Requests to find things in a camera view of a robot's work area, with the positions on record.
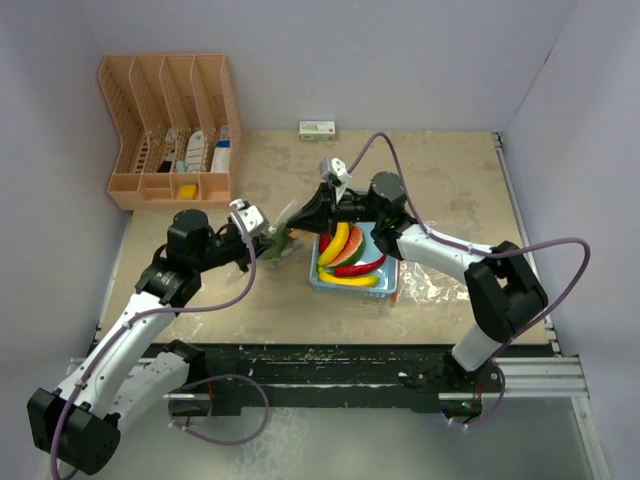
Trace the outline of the watermelon slice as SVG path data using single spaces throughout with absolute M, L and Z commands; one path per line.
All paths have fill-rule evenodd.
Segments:
M 335 269 L 354 265 L 359 261 L 366 247 L 365 234 L 362 228 L 354 225 L 350 228 L 349 237 L 341 252 L 326 267 Z

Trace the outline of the clear bag with orange zipper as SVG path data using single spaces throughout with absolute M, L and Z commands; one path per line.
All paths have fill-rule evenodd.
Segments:
M 412 302 L 418 305 L 439 305 L 467 302 L 467 288 L 459 281 L 414 262 L 400 262 L 398 285 L 392 295 L 395 302 Z

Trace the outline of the green leafy vegetable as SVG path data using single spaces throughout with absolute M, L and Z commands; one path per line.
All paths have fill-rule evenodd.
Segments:
M 267 232 L 266 234 L 272 234 L 272 235 L 275 236 L 275 240 L 277 241 L 277 257 L 276 257 L 276 259 L 279 259 L 282 256 L 283 251 L 290 246 L 290 243 L 291 243 L 291 238 L 290 238 L 291 230 L 289 228 L 283 228 L 283 229 L 280 229 L 280 230 L 276 231 L 275 233 Z

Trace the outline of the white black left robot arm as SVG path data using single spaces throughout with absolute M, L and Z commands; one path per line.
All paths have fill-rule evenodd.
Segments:
M 256 259 L 270 245 L 268 220 L 241 199 L 230 208 L 219 230 L 200 210 L 178 212 L 116 323 L 53 391 L 39 388 L 29 399 L 33 440 L 49 454 L 52 478 L 59 478 L 61 463 L 73 473 L 99 472 L 125 430 L 156 400 L 207 383 L 204 352 L 181 341 L 165 346 L 137 374 L 131 371 L 153 340 L 190 312 L 187 304 L 201 287 L 202 273 L 230 263 L 256 273 Z

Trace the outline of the clear polka dot zip bag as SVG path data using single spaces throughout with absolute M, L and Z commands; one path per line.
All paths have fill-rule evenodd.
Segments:
M 256 257 L 261 262 L 273 265 L 302 247 L 292 228 L 287 226 L 290 218 L 300 210 L 297 200 L 291 200 L 279 213 L 273 224 L 269 224 L 254 238 Z

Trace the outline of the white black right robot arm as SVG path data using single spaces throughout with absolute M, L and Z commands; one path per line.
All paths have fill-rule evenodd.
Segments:
M 444 376 L 452 389 L 469 390 L 480 379 L 479 368 L 548 306 L 530 264 L 508 241 L 475 247 L 437 231 L 427 233 L 407 211 L 406 189 L 394 173 L 376 174 L 366 193 L 346 189 L 340 195 L 337 183 L 331 174 L 287 226 L 334 234 L 340 222 L 372 222 L 371 238 L 381 253 L 425 265 L 464 284 L 475 324 L 452 348 Z

